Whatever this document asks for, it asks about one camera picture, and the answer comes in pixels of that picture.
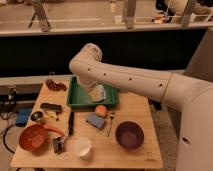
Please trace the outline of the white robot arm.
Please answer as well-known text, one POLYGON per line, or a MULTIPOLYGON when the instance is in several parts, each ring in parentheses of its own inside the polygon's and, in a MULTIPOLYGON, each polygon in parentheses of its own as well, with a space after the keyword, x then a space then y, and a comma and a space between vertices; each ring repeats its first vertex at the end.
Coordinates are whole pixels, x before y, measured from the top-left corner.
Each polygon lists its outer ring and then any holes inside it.
POLYGON ((213 83, 172 72, 110 65, 101 59, 101 49, 88 43, 69 68, 88 91, 105 83, 180 111, 176 171, 213 171, 213 83))

